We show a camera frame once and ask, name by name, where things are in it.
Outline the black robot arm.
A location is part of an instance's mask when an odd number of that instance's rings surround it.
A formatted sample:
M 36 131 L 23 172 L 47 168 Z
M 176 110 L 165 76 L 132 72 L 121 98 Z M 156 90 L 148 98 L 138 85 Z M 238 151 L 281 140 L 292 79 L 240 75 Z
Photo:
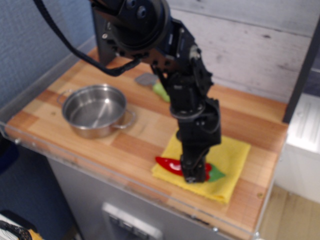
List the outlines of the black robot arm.
M 107 21 L 114 51 L 150 65 L 158 76 L 178 122 L 184 179 L 204 182 L 206 155 L 221 142 L 221 112 L 208 96 L 212 74 L 195 38 L 165 0 L 93 0 L 91 6 Z

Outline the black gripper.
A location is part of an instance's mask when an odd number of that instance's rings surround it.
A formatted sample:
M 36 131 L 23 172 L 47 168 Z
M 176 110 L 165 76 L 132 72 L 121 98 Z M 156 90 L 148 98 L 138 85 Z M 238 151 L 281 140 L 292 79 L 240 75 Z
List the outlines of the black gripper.
M 200 112 L 180 117 L 177 138 L 182 144 L 180 164 L 184 180 L 203 183 L 206 180 L 206 155 L 221 143 L 221 112 L 217 99 L 207 98 Z

